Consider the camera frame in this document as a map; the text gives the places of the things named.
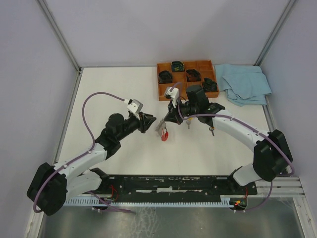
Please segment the metal key organizer red handle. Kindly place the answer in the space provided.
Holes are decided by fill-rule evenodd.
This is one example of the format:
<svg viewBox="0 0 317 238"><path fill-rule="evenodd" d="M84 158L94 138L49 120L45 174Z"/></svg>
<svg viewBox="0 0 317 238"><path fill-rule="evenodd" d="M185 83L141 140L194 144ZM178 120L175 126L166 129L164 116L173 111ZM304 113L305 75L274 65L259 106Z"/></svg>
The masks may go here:
<svg viewBox="0 0 317 238"><path fill-rule="evenodd" d="M169 132L167 130L166 122L164 121L164 119L161 119L158 123L156 127L156 132L158 133L163 142L168 140Z"/></svg>

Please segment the key with red tag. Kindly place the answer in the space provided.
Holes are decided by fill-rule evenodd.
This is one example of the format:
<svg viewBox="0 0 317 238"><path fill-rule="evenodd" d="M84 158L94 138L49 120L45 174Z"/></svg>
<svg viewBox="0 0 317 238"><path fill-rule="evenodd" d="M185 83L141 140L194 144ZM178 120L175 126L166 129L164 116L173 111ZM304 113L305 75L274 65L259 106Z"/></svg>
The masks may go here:
<svg viewBox="0 0 317 238"><path fill-rule="evenodd" d="M168 133L167 128L166 128L166 127L163 127L163 128L160 130L161 140L162 140L162 141L167 141L167 140L168 140L168 136L169 136L169 133Z"/></svg>

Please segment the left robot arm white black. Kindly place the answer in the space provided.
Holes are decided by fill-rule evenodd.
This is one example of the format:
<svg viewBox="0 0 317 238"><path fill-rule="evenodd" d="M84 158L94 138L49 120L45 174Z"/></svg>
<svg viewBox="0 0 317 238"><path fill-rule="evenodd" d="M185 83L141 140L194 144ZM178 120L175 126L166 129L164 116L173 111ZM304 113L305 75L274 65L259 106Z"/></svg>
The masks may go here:
<svg viewBox="0 0 317 238"><path fill-rule="evenodd" d="M138 130L145 133L156 121L151 114L140 112L109 116L104 129L91 147L66 162L41 164L27 190L36 213L55 214L72 197L85 192L105 193L109 189L107 174L93 166L113 156L121 147L121 140Z"/></svg>

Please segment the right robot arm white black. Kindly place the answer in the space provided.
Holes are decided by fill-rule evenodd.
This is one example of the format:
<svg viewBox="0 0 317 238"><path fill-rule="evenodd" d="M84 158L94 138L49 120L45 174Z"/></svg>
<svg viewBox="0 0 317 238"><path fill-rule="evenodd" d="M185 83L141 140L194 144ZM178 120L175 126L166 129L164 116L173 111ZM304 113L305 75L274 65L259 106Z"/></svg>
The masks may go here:
<svg viewBox="0 0 317 238"><path fill-rule="evenodd" d="M227 188L238 194L245 186L258 180L273 181L287 168L294 173L293 158L285 135L257 129L231 114L224 106L212 103L201 86L190 86L186 90L188 100L183 103L177 86L167 87L164 97L169 100L164 122L182 124L192 118L206 124L210 131L219 129L247 146L253 153L253 161L234 170Z"/></svg>

